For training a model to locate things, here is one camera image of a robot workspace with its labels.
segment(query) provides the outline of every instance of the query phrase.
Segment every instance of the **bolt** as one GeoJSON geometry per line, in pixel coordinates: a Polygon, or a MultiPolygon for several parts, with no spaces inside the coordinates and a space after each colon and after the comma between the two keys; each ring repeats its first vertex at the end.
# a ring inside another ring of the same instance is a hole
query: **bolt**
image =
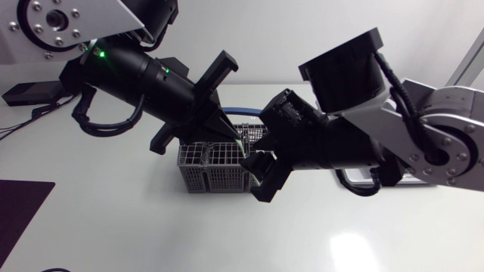
{"type": "Polygon", "coordinates": [[[10,31],[18,31],[20,29],[20,27],[18,26],[18,24],[15,23],[15,22],[10,22],[8,24],[8,28],[9,28],[10,31]]]}
{"type": "Polygon", "coordinates": [[[74,17],[74,18],[79,18],[79,16],[81,15],[79,13],[78,10],[76,10],[75,8],[70,12],[70,14],[74,17]]]}
{"type": "Polygon", "coordinates": [[[36,24],[33,28],[33,32],[37,33],[37,34],[42,34],[44,32],[44,29],[42,28],[41,25],[39,24],[36,24]]]}
{"type": "Polygon", "coordinates": [[[447,180],[447,184],[448,184],[448,185],[453,186],[453,185],[456,185],[456,183],[457,183],[457,181],[456,181],[454,178],[449,178],[449,179],[447,180]]]}
{"type": "Polygon", "coordinates": [[[457,170],[455,170],[455,168],[449,168],[449,169],[447,169],[446,174],[449,177],[454,177],[455,174],[457,174],[457,170]]]}
{"type": "Polygon", "coordinates": [[[85,44],[79,44],[79,46],[77,47],[80,51],[87,51],[88,50],[88,46],[85,45],[85,44]]]}
{"type": "Polygon", "coordinates": [[[460,153],[457,155],[457,160],[459,162],[463,162],[467,160],[467,154],[466,153],[460,153]]]}
{"type": "Polygon", "coordinates": [[[442,140],[442,145],[444,147],[448,147],[451,144],[452,144],[452,139],[451,138],[445,138],[444,140],[442,140]]]}
{"type": "Polygon", "coordinates": [[[32,3],[32,8],[33,8],[34,11],[41,11],[42,10],[42,6],[37,1],[32,3]]]}
{"type": "Polygon", "coordinates": [[[55,38],[55,45],[56,46],[62,46],[62,45],[64,45],[64,41],[62,40],[61,37],[55,38]]]}
{"type": "Polygon", "coordinates": [[[420,158],[420,157],[419,157],[417,154],[411,154],[409,159],[410,159],[412,162],[416,162],[416,161],[418,161],[418,160],[419,160],[419,158],[420,158]]]}
{"type": "Polygon", "coordinates": [[[52,52],[45,52],[44,57],[46,60],[51,60],[54,58],[54,55],[52,54],[52,52]]]}
{"type": "Polygon", "coordinates": [[[75,29],[73,30],[73,37],[74,38],[79,38],[81,36],[81,32],[79,30],[75,29]]]}
{"type": "Polygon", "coordinates": [[[432,170],[431,168],[425,168],[425,169],[423,170],[423,173],[424,173],[425,175],[431,175],[431,174],[433,173],[433,170],[432,170]]]}
{"type": "Polygon", "coordinates": [[[464,132],[467,133],[467,134],[471,134],[471,133],[475,132],[475,130],[476,130],[475,125],[466,125],[466,127],[464,128],[464,132]]]}

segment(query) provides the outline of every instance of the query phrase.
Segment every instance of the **metal basket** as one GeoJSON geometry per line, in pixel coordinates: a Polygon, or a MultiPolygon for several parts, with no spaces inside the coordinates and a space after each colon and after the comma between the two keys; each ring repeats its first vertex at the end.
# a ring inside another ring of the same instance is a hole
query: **metal basket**
{"type": "MultiPolygon", "coordinates": [[[[264,125],[234,125],[244,152],[254,154],[253,143],[267,133],[264,125]]],[[[244,155],[236,143],[194,143],[181,145],[178,167],[189,193],[243,193],[256,186],[252,175],[239,162],[244,155]]]]}

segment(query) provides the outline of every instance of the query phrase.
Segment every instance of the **cable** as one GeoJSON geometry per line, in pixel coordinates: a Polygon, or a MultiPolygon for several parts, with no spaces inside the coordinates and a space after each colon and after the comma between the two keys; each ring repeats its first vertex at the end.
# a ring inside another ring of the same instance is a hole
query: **cable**
{"type": "Polygon", "coordinates": [[[374,56],[385,74],[385,77],[393,86],[393,89],[390,89],[390,94],[399,106],[398,110],[402,114],[403,121],[407,126],[412,141],[423,153],[425,153],[426,158],[430,162],[438,164],[443,158],[440,156],[439,149],[433,143],[424,124],[420,122],[420,114],[412,103],[410,94],[396,77],[393,70],[389,67],[389,64],[385,61],[383,55],[374,52],[374,56]]]}
{"type": "Polygon", "coordinates": [[[33,117],[30,120],[27,120],[27,121],[25,121],[23,123],[20,123],[18,125],[11,126],[12,129],[8,129],[6,131],[0,132],[0,134],[7,133],[7,134],[5,134],[5,135],[3,135],[3,136],[0,137],[0,141],[3,140],[3,139],[5,139],[6,137],[8,137],[10,134],[16,132],[17,130],[19,130],[21,128],[24,128],[28,124],[31,124],[32,122],[35,122],[36,120],[42,118],[43,116],[46,116],[46,115],[48,115],[50,113],[53,113],[54,111],[56,111],[56,110],[60,109],[61,107],[67,105],[68,103],[72,102],[76,97],[77,97],[77,95],[73,95],[71,98],[69,98],[68,100],[66,100],[62,104],[58,104],[56,107],[52,108],[51,110],[48,110],[48,111],[46,111],[44,113],[38,113],[38,114],[36,114],[36,117],[33,117]]]}
{"type": "Polygon", "coordinates": [[[6,129],[10,129],[10,128],[15,128],[16,126],[19,126],[21,124],[17,124],[17,125],[12,125],[11,127],[8,127],[8,128],[0,128],[0,130],[6,130],[6,129]]]}
{"type": "Polygon", "coordinates": [[[160,45],[161,41],[163,40],[163,37],[165,36],[166,33],[166,27],[163,29],[163,31],[158,35],[157,40],[152,46],[141,46],[141,49],[143,52],[152,52],[155,51],[160,45]]]}
{"type": "Polygon", "coordinates": [[[356,187],[351,185],[346,178],[340,178],[340,183],[348,189],[350,192],[354,193],[355,195],[358,196],[373,196],[378,191],[380,191],[381,188],[381,182],[380,178],[378,175],[378,170],[376,168],[370,169],[371,173],[371,179],[373,180],[373,187],[356,187]]]}
{"type": "Polygon", "coordinates": [[[89,117],[86,114],[91,106],[92,98],[95,96],[95,94],[95,88],[85,85],[82,90],[81,100],[74,108],[72,114],[72,117],[79,123],[79,126],[85,133],[95,137],[117,136],[133,128],[141,119],[143,114],[144,94],[140,96],[140,100],[135,112],[126,121],[116,124],[96,124],[90,122],[89,117]]]}

